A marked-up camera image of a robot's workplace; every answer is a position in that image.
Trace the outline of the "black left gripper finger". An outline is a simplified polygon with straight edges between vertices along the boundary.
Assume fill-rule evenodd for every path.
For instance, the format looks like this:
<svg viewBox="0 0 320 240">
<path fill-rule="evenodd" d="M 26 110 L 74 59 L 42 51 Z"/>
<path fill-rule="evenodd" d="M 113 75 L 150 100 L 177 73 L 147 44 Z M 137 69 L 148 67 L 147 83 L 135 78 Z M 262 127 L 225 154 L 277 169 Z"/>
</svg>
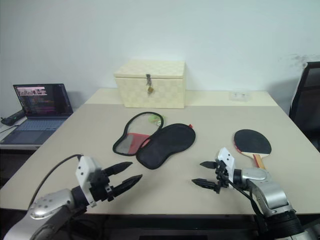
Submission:
<svg viewBox="0 0 320 240">
<path fill-rule="evenodd" d="M 112 165 L 110 167 L 105 168 L 103 170 L 103 173 L 108 177 L 110 177 L 112 175 L 117 175 L 117 174 L 123 172 L 124 170 L 126 170 L 132 164 L 133 163 L 130 161 L 120 162 L 120 163 L 117 163 L 115 165 Z"/>
<path fill-rule="evenodd" d="M 134 185 L 136 185 L 141 178 L 143 177 L 142 174 L 132 176 L 126 180 L 124 180 L 121 184 L 119 184 L 116 187 L 112 188 L 112 195 L 113 197 L 118 197 L 119 195 L 122 195 L 126 191 L 130 190 Z"/>
</svg>

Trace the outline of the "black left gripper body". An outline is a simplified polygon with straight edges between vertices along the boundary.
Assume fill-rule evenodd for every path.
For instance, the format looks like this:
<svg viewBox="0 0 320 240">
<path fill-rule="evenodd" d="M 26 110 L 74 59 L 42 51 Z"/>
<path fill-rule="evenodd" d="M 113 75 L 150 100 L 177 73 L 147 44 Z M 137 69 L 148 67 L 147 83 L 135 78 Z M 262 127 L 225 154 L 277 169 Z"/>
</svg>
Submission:
<svg viewBox="0 0 320 240">
<path fill-rule="evenodd" d="M 97 201 L 108 202 L 114 200 L 114 187 L 110 186 L 109 177 L 114 174 L 114 171 L 110 168 L 100 170 L 90 182 L 91 188 L 90 193 L 93 199 Z"/>
</svg>

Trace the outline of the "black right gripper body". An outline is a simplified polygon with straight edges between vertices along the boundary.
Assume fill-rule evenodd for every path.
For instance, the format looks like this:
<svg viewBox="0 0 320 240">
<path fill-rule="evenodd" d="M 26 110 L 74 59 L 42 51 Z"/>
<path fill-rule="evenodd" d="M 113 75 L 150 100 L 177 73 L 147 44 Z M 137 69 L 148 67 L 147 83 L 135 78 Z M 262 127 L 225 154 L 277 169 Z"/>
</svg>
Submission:
<svg viewBox="0 0 320 240">
<path fill-rule="evenodd" d="M 221 188 L 229 188 L 229 172 L 227 170 L 227 165 L 223 161 L 216 160 L 214 163 L 216 166 L 215 173 L 217 179 L 214 191 L 220 193 Z"/>
</svg>

